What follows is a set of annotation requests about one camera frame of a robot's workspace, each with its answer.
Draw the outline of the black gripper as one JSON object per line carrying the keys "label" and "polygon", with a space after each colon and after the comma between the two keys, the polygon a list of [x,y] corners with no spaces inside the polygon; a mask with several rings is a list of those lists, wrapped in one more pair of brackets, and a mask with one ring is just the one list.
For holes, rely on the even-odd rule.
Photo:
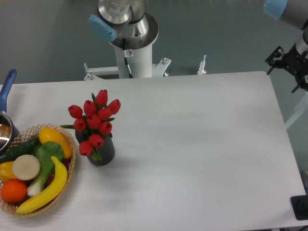
{"label": "black gripper", "polygon": [[284,69],[291,74],[296,81],[292,93],[298,89],[308,90],[306,77],[308,76],[308,43],[296,42],[289,52],[285,53],[281,46],[278,46],[265,60],[269,65],[267,75],[275,68]]}

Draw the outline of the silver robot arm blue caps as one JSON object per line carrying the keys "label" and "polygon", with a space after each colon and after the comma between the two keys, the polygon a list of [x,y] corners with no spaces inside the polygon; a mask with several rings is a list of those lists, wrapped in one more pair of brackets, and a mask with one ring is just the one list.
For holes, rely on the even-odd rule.
{"label": "silver robot arm blue caps", "polygon": [[[289,52],[277,47],[265,60],[269,69],[284,69],[296,81],[297,89],[308,89],[308,2],[306,0],[267,0],[265,13],[303,31]],[[171,60],[163,58],[152,63],[152,44],[158,37],[156,20],[144,11],[142,0],[101,0],[97,12],[88,23],[101,39],[110,42],[116,54],[117,66],[87,69],[93,75],[112,75],[120,78],[163,77]]]}

